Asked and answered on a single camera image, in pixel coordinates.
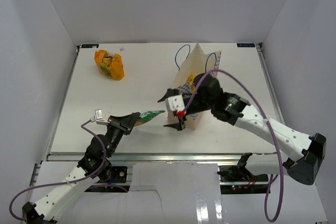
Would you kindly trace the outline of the green Fox's candy bag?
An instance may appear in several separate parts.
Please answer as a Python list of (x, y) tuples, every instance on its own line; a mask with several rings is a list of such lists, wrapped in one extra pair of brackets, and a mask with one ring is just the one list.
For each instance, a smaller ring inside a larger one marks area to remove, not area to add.
[(134, 126), (140, 126), (145, 123), (148, 123), (152, 119), (154, 119), (156, 116), (164, 113), (165, 110), (156, 110), (156, 111), (144, 111), (140, 113), (139, 118), (137, 119)]

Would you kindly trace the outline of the checkered paper bag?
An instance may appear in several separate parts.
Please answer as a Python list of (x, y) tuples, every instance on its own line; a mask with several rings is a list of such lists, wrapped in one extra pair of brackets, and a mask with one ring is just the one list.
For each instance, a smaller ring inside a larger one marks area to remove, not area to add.
[(178, 89), (180, 94), (192, 94), (187, 83), (189, 75), (194, 77), (196, 86), (196, 76), (212, 69), (218, 69), (221, 56), (220, 50), (205, 54), (199, 44), (196, 44), (194, 48), (191, 48), (189, 44), (183, 45), (174, 57), (178, 72), (171, 88)]

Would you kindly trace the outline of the orange chips bag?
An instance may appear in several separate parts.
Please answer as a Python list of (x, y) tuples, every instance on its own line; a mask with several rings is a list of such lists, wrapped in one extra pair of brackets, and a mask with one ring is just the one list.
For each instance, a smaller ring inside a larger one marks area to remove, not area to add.
[(124, 68), (121, 55), (107, 50), (98, 50), (94, 54), (94, 60), (102, 75), (117, 81), (123, 79)]

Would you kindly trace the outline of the yellow M&M's packet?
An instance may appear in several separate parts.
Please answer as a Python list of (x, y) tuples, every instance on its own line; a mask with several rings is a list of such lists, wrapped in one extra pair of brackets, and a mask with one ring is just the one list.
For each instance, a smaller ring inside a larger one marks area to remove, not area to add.
[(195, 83), (194, 83), (194, 77), (192, 75), (189, 75), (187, 83), (190, 87), (191, 92), (194, 92), (195, 89)]

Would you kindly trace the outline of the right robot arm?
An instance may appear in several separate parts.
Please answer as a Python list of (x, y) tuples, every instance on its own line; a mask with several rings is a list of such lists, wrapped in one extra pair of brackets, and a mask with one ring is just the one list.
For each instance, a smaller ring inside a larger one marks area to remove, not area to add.
[(218, 171), (223, 179), (247, 182), (258, 175), (276, 175), (286, 170), (301, 184), (314, 183), (326, 154), (323, 135), (304, 134), (272, 118), (264, 118), (255, 105), (234, 93), (223, 91), (219, 81), (211, 75), (199, 74), (195, 81), (200, 85), (195, 96), (168, 89), (160, 99), (177, 117), (177, 122), (170, 127), (181, 131), (185, 129), (188, 115), (210, 111), (218, 120), (251, 132), (280, 150), (280, 154), (243, 154), (236, 165)]

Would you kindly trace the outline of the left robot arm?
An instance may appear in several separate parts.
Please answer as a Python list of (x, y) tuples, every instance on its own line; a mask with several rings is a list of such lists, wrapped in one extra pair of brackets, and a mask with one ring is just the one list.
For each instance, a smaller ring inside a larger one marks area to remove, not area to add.
[(95, 112), (94, 117), (81, 125), (92, 135), (83, 158), (61, 182), (34, 186), (35, 189), (52, 187), (43, 198), (22, 206), (25, 223), (57, 223), (66, 209), (89, 187), (111, 178), (112, 164), (108, 158), (115, 153), (125, 135), (129, 135), (141, 113), (110, 116), (104, 120)]

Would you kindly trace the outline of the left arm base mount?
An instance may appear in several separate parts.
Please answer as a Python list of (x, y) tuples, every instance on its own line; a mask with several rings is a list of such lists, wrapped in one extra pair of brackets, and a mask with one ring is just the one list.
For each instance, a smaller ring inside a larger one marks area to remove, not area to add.
[(87, 193), (127, 193), (128, 168), (126, 166), (113, 166), (108, 177), (97, 185), (90, 186)]

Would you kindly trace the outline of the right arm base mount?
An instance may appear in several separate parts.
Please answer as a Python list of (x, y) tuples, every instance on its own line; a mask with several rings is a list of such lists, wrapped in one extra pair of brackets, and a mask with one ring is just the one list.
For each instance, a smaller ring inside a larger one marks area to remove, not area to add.
[(219, 166), (217, 172), (222, 195), (265, 194), (269, 178), (266, 174), (252, 175), (237, 166)]

